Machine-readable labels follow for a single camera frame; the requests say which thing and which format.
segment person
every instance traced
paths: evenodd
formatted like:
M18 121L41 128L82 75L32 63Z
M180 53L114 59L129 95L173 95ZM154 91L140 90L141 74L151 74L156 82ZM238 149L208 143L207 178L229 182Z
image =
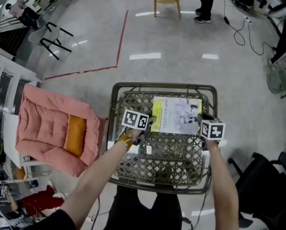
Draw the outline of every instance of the person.
M130 149L140 130L128 130L84 173L77 187L59 210L26 230L81 229L92 205L119 162ZM215 141L206 141L213 178L216 230L238 230L239 200L235 184ZM105 230L174 229L181 230L181 209L177 195L158 194L152 209L141 205L137 190L117 187Z
M32 27L34 30L38 29L37 23L35 20L32 20L26 10L21 9L17 3L11 5L8 3L5 5L5 9L9 10L9 14L16 17L21 23L27 27Z
M196 9L195 13L198 15L194 18L197 23L211 23L211 10L213 0L200 0L201 7Z
M40 14L35 13L33 9L27 6L29 0L17 0L18 7L24 9L32 20L38 20Z
M7 202L0 202L0 216L13 220L22 216L22 210L26 216L31 217L45 209L60 207L66 198L62 193L56 193L49 181L45 191L24 197L18 202L11 196L7 187L6 199Z

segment black office chair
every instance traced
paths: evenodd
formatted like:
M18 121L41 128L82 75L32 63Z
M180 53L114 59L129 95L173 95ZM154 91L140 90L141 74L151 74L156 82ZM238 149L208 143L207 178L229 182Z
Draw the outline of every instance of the black office chair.
M286 230L286 173L279 173L274 164L286 170L286 153L282 152L275 161L254 153L254 158L244 172L236 162L228 159L238 174L236 188L239 194L239 225L247 228L252 224L243 213L252 214L262 220L269 230Z

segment gray concrete floor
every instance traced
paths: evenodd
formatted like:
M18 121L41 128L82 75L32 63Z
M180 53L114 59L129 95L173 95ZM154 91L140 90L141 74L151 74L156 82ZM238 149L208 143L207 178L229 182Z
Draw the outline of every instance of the gray concrete floor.
M243 16L226 2L226 16L230 24L240 29ZM258 56L249 45L247 23L241 31L246 45L238 45L234 31L223 21L224 0L214 0L211 24L197 24L192 13L200 7L199 0L180 0L182 19L176 6L158 4L158 17L136 16L152 12L153 0L78 0L69 5L57 22L74 34L61 32L62 45L71 53L51 46L61 58L57 61L45 49L39 49L30 67L38 77L79 72L45 80L42 88L77 98L89 103L95 111L107 116L112 87L120 81L171 82L213 85L218 93L218 116L227 124L227 145L222 149L226 159L236 158L244 169L253 152L276 159L286 150L286 98L273 95L266 84L270 72L267 59L272 56L268 47ZM116 66L116 55L126 12L128 10L121 53L117 68L82 73ZM262 51L262 42L276 46L278 35L268 19L249 15L252 21L251 40L256 51ZM156 53L158 58L132 59L133 55ZM203 58L203 54L218 55L218 59ZM237 180L236 172L231 174ZM50 178L58 191L70 193L78 179L52 170ZM47 178L40 178L44 184ZM101 195L101 212L106 212L115 195L115 185L107 184ZM155 193L139 192L141 202L152 207ZM179 196L184 214L195 224L203 195ZM95 203L90 215L95 213ZM205 210L213 209L212 192L206 199ZM103 229L107 214L98 217L95 229ZM259 220L248 229L264 226ZM90 223L83 228L89 229ZM200 218L198 229L214 229L214 214Z

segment book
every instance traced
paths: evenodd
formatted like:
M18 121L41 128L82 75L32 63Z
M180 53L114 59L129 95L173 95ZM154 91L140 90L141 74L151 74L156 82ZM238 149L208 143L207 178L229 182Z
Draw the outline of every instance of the book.
M175 97L153 98L152 115L157 117L152 132L197 135L198 114L202 112L202 100Z

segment forearm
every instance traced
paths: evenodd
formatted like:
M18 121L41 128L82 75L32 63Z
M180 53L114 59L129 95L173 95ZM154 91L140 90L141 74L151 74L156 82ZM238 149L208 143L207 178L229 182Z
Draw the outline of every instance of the forearm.
M8 195L8 194L6 195L6 197L7 197L8 203L11 204L12 210L13 211L17 210L18 209L18 205L17 205L15 199L11 195Z
M61 206L74 221L77 229L84 223L92 205L126 153L123 142L117 142L96 160L80 179L77 187Z
M209 148L217 229L238 229L239 199L235 184L217 145Z

